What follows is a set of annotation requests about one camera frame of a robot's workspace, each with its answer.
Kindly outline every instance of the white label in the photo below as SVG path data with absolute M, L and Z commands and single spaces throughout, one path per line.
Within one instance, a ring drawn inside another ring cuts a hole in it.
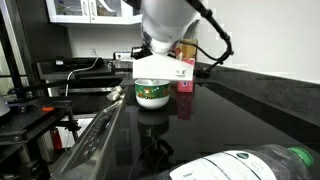
M 173 180 L 276 180 L 261 159 L 244 151 L 213 154 L 170 173 Z

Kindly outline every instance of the black cable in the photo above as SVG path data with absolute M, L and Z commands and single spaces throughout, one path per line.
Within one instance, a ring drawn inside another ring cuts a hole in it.
M 213 58 L 208 53 L 206 53 L 203 49 L 201 49 L 198 45 L 194 43 L 186 43 L 185 41 L 182 41 L 182 44 L 187 44 L 190 46 L 194 46 L 197 49 L 199 49 L 204 55 L 206 55 L 209 59 L 217 61 L 213 65 L 211 65 L 208 69 L 205 70 L 205 73 L 209 73 L 212 68 L 217 66 L 218 64 L 223 64 L 223 62 L 228 59 L 230 55 L 233 55 L 234 52 L 232 50 L 232 44 L 230 41 L 230 36 L 221 28 L 221 26 L 218 24 L 218 22 L 213 18 L 213 13 L 210 9 L 206 9 L 206 7 L 199 1 L 199 0 L 186 0 L 195 10 L 197 10 L 203 18 L 205 18 L 219 33 L 220 38 L 225 41 L 227 44 L 226 51 L 219 57 L 219 58 Z

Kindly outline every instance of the robotic arm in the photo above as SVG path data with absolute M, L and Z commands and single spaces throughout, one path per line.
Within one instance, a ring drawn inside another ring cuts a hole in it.
M 220 58 L 210 58 L 222 64 L 233 54 L 230 37 L 222 30 L 200 0 L 124 0 L 142 11 L 141 35 L 153 55 L 133 63 L 133 78 L 190 81 L 193 66 L 168 57 L 194 21 L 197 11 L 205 17 L 226 41 L 227 51 Z

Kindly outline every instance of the bottle cap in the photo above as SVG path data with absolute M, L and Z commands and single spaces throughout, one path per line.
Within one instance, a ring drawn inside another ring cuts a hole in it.
M 291 147 L 288 148 L 288 150 L 296 153 L 307 167 L 311 167 L 313 165 L 313 158 L 307 150 L 300 147 Z

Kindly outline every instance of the upper cabinet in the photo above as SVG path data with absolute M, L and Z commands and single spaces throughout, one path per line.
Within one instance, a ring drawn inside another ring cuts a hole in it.
M 136 24 L 142 15 L 122 0 L 46 0 L 53 23 Z

